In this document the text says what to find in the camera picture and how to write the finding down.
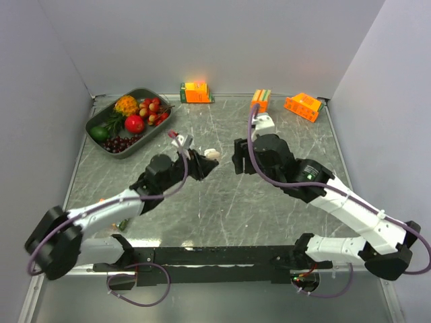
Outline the beige earbud charging case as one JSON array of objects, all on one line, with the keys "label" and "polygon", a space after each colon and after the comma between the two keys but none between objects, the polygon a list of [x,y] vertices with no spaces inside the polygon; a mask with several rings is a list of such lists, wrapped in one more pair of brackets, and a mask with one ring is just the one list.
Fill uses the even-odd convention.
[{"label": "beige earbud charging case", "polygon": [[221,153],[213,148],[206,149],[204,151],[204,156],[208,159],[219,160],[221,158]]}]

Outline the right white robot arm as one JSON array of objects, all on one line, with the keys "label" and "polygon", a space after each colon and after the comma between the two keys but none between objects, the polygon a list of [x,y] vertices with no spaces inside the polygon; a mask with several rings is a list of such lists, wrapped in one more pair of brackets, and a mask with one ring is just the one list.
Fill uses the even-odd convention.
[{"label": "right white robot arm", "polygon": [[357,233],[355,238],[302,234],[294,247],[298,266],[309,268],[321,262],[363,265],[389,281],[406,272],[412,258],[410,248],[420,230],[417,223],[389,221],[325,166],[294,157],[278,135],[259,136],[252,144],[236,139],[232,161],[237,174],[264,174],[285,194],[324,210]]}]

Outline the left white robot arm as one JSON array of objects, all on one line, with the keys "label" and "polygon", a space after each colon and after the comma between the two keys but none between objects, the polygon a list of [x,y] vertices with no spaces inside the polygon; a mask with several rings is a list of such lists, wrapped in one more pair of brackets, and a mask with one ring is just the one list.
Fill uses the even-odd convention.
[{"label": "left white robot arm", "polygon": [[176,161],[164,154],[153,156],[137,181],[121,193],[78,209],[49,209],[24,248],[30,255],[27,273],[44,274],[55,280],[76,266],[107,264],[119,271],[134,265],[133,247],[120,234],[105,239],[92,236],[110,224],[131,219],[155,209],[178,192],[188,177],[203,180],[218,166],[216,159],[188,149]]}]

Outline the orange sponge box back middle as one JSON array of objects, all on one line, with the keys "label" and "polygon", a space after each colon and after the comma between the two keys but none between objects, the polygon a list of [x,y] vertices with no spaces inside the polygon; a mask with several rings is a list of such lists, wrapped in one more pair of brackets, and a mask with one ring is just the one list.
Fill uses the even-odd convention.
[{"label": "orange sponge box back middle", "polygon": [[259,105],[259,113],[265,113],[268,110],[271,100],[270,89],[257,89],[251,100],[251,108],[256,104]]}]

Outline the orange sponge box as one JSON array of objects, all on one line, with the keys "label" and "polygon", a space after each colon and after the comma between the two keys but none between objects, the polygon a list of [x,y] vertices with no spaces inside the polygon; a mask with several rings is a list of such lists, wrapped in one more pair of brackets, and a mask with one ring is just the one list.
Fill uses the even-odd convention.
[{"label": "orange sponge box", "polygon": [[129,225],[130,219],[124,219],[112,224],[112,228],[117,231],[125,231]]},{"label": "orange sponge box", "polygon": [[321,101],[305,93],[287,97],[284,103],[284,108],[286,110],[310,122],[315,122],[317,120],[323,106],[324,104]]},{"label": "orange sponge box", "polygon": [[259,105],[259,113],[265,113],[268,110],[271,100],[270,89],[257,89],[251,100],[251,108],[256,104]]},{"label": "orange sponge box", "polygon": [[215,102],[210,88],[202,82],[186,82],[180,85],[180,101],[188,104]]}]

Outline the orange sponge box back left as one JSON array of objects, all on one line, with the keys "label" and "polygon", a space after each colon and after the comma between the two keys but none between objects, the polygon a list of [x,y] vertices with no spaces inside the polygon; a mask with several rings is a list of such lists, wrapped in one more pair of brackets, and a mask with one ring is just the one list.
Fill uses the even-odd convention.
[{"label": "orange sponge box back left", "polygon": [[215,102],[210,88],[202,82],[186,82],[180,85],[180,101],[188,104]]}]

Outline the red lychee bunch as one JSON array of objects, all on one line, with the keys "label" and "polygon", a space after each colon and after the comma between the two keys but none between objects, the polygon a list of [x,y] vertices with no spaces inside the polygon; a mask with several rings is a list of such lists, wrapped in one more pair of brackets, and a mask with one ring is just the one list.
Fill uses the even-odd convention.
[{"label": "red lychee bunch", "polygon": [[174,105],[162,104],[159,98],[146,98],[139,103],[138,115],[148,126],[158,126],[169,116]]}]

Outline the red apple toy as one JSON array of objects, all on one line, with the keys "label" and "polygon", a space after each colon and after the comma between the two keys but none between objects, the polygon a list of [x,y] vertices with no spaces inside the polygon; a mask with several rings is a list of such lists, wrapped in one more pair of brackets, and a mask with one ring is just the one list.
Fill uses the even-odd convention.
[{"label": "red apple toy", "polygon": [[125,119],[125,129],[133,134],[140,134],[145,129],[145,123],[139,115],[131,115]]}]

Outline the orange sponge box back right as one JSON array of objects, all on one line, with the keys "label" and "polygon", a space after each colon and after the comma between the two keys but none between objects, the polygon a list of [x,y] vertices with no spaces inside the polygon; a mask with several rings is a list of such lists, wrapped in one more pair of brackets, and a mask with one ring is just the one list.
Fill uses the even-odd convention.
[{"label": "orange sponge box back right", "polygon": [[284,108],[286,110],[310,122],[315,122],[317,120],[323,106],[324,104],[321,101],[305,93],[287,97],[284,103]]}]

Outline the dark grape bunch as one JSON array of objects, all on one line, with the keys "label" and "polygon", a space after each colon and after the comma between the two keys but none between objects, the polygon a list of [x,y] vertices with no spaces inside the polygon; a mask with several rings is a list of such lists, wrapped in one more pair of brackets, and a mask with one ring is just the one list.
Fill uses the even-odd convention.
[{"label": "dark grape bunch", "polygon": [[124,150],[130,148],[133,144],[138,142],[138,140],[141,138],[141,135],[134,135],[132,137],[113,137],[105,140],[102,143],[102,148],[107,151],[108,153],[120,153]]}]

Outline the orange pineapple toy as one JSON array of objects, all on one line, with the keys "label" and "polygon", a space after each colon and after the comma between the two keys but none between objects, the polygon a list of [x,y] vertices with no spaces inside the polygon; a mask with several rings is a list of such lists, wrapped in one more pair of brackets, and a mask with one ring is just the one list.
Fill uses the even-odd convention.
[{"label": "orange pineapple toy", "polygon": [[115,103],[114,111],[121,116],[128,117],[139,112],[139,104],[133,96],[122,96]]}]

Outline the orange sponge box front left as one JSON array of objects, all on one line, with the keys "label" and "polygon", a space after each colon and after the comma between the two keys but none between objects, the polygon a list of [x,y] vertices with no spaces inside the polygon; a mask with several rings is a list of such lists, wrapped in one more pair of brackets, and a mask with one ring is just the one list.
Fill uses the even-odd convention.
[{"label": "orange sponge box front left", "polygon": [[129,225],[130,219],[124,219],[112,224],[112,228],[117,231],[125,231]]}]

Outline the green lime toy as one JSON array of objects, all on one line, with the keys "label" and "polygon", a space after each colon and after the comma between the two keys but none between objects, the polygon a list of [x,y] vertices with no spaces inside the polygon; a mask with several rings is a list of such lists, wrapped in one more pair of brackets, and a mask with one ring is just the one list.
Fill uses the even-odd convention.
[{"label": "green lime toy", "polygon": [[90,129],[90,137],[96,142],[104,142],[110,138],[110,133],[105,127],[96,126]]}]

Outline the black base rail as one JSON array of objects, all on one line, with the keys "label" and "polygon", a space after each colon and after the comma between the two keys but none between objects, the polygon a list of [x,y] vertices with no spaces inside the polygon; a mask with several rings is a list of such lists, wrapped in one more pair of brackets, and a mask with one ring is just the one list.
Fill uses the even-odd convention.
[{"label": "black base rail", "polygon": [[160,269],[135,266],[142,262],[162,266],[172,284],[255,281],[289,284],[292,272],[333,268],[332,262],[315,262],[294,246],[217,246],[136,248],[130,268],[99,263],[93,266],[93,271],[136,273],[138,287],[166,282]]}]

